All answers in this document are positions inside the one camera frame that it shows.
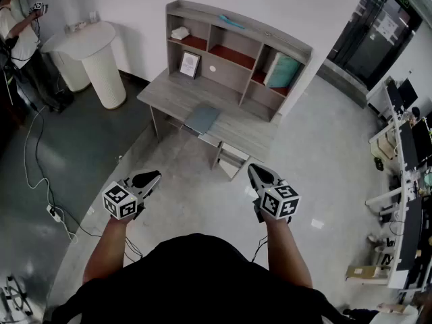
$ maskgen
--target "white desk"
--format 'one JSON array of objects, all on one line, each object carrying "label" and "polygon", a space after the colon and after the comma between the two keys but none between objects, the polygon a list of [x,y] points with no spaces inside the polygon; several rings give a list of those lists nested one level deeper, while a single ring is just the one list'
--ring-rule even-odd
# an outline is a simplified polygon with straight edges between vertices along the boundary
[{"label": "white desk", "polygon": [[[395,196],[397,194],[401,194],[401,200],[400,205],[397,207],[397,209],[389,210],[390,211],[399,211],[399,221],[405,222],[406,219],[406,212],[407,212],[407,203],[409,200],[414,200],[416,198],[416,195],[413,190],[413,180],[416,178],[416,172],[415,171],[406,171],[406,163],[404,160],[404,153],[402,150],[402,140],[400,136],[400,126],[401,120],[399,115],[395,112],[394,106],[392,105],[392,102],[390,101],[389,94],[387,92],[387,87],[384,88],[385,96],[387,99],[387,104],[389,107],[389,110],[391,111],[391,116],[393,117],[393,122],[390,124],[390,126],[386,127],[384,130],[382,130],[380,133],[378,133],[376,136],[374,136],[372,139],[369,140],[369,142],[374,141],[378,139],[379,136],[386,133],[388,130],[395,128],[395,135],[396,135],[396,142],[397,142],[397,150],[398,150],[398,160],[399,160],[399,166],[400,166],[400,173],[401,173],[401,186],[395,190],[392,190],[390,192],[387,192],[385,194],[382,194],[381,196],[371,198],[366,200],[365,205],[372,205],[374,203],[378,203],[381,200],[391,198],[392,196]],[[398,263],[401,261],[400,259],[400,252],[402,248],[402,241],[403,241],[403,234],[404,234],[404,224],[399,223],[397,225],[394,225],[393,227],[397,227],[396,231],[396,243],[394,246],[395,252],[394,252],[394,262],[391,266],[391,269],[389,271],[388,278],[379,278],[379,279],[357,279],[361,281],[363,284],[380,284],[380,285],[386,285],[389,288],[396,288],[396,289],[402,289],[405,286],[406,278],[408,276],[408,271],[398,271],[397,266]]]},{"label": "white desk", "polygon": [[60,32],[52,36],[41,51],[65,53],[81,61],[102,105],[115,109],[125,101],[126,91],[110,47],[114,38],[114,27],[99,22],[71,34]]}]

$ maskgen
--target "gray floor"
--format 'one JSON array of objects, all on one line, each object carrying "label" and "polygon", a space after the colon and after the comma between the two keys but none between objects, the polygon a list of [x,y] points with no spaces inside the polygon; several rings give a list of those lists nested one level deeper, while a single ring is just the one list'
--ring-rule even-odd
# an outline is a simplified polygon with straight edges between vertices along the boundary
[{"label": "gray floor", "polygon": [[[145,83],[124,79],[128,99],[114,111],[103,108],[92,87],[75,94],[62,114],[43,111],[45,129],[38,155],[50,179],[56,204],[64,205],[79,221],[115,169],[119,155],[149,124],[148,106],[136,99]],[[0,286],[14,273],[24,279],[29,296],[45,307],[69,240],[62,225],[46,211],[47,187],[27,187],[24,175],[24,141],[32,121],[17,130],[0,158]],[[27,145],[30,183],[41,178],[34,148],[41,120],[37,118]],[[72,231],[76,225],[66,218]]]},{"label": "gray floor", "polygon": [[[314,287],[335,306],[373,308],[394,296],[385,287],[346,282],[344,276],[349,264],[367,260],[371,247],[366,236],[379,231],[377,218],[365,207],[365,200],[384,192],[387,184],[369,153],[368,139],[376,128],[369,110],[315,77],[280,126],[266,162],[302,195],[292,231]],[[123,174],[146,167],[163,176],[147,210],[128,227],[128,237],[144,255],[166,239],[200,232],[219,236],[252,258],[266,231],[252,209],[247,174],[243,171],[230,183],[219,166],[211,171],[214,152],[203,141],[178,132],[149,148],[136,164],[119,164]],[[109,215],[97,202],[92,208],[83,224],[101,233]],[[80,287],[97,239],[82,233],[78,237],[57,275],[50,306],[65,302]],[[256,262],[267,267],[265,249]]]}]

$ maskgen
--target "white cylindrical table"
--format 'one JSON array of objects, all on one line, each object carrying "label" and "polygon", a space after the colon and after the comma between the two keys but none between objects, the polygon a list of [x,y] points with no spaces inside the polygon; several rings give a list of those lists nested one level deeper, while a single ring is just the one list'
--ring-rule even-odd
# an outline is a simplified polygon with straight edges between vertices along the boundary
[{"label": "white cylindrical table", "polygon": [[110,23],[98,22],[71,34],[54,35],[41,51],[61,52],[81,61],[102,105],[115,109],[126,100],[126,90],[110,45],[114,37],[115,29]]}]

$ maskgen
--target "person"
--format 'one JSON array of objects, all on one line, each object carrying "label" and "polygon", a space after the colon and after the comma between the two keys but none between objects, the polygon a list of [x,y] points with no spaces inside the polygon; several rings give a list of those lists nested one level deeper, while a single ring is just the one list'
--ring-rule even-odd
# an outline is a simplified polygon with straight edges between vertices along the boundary
[{"label": "person", "polygon": [[162,242],[123,268],[129,219],[111,218],[87,262],[83,286],[45,323],[234,318],[351,323],[313,289],[286,221],[263,217],[269,270],[246,260],[228,242],[202,234]]},{"label": "person", "polygon": [[18,22],[12,15],[11,0],[0,0],[0,37],[11,48],[11,66],[21,70],[44,104],[60,112],[73,101],[71,94],[55,94],[51,76],[38,50],[39,38],[32,22],[42,16],[40,9]]},{"label": "person", "polygon": [[359,324],[415,324],[419,317],[415,307],[399,304],[380,304],[377,310],[346,309],[343,314]]}]

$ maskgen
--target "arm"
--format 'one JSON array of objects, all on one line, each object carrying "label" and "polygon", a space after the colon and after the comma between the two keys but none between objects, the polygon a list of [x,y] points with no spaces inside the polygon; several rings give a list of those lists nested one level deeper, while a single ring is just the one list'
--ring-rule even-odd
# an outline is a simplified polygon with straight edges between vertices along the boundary
[{"label": "arm", "polygon": [[41,11],[38,9],[28,15],[27,18],[17,23],[7,34],[6,39],[14,38],[20,35],[20,33],[29,25],[31,22],[41,16]]},{"label": "arm", "polygon": [[130,219],[108,221],[102,237],[87,262],[82,283],[106,278],[123,268],[126,228]]},{"label": "arm", "polygon": [[308,267],[286,221],[273,219],[266,213],[263,217],[268,233],[269,270],[295,286],[312,288]]}]

